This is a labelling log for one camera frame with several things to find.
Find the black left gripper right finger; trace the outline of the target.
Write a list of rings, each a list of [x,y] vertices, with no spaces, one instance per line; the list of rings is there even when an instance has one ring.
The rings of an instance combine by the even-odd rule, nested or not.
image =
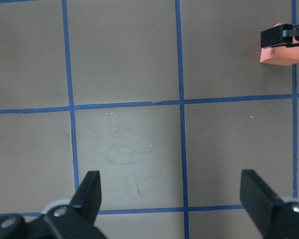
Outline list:
[[[280,197],[254,170],[244,169],[240,201],[264,239],[299,239],[299,199]]]

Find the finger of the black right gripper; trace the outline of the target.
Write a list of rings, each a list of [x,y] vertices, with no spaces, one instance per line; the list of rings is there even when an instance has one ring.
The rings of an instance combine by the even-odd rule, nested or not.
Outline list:
[[[298,47],[299,24],[278,24],[261,32],[261,48]]]

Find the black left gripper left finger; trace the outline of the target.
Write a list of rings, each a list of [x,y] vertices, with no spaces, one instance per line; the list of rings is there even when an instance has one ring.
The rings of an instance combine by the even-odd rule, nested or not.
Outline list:
[[[89,171],[69,203],[31,222],[20,214],[0,216],[0,239],[105,239],[94,226],[102,202],[99,171]]]

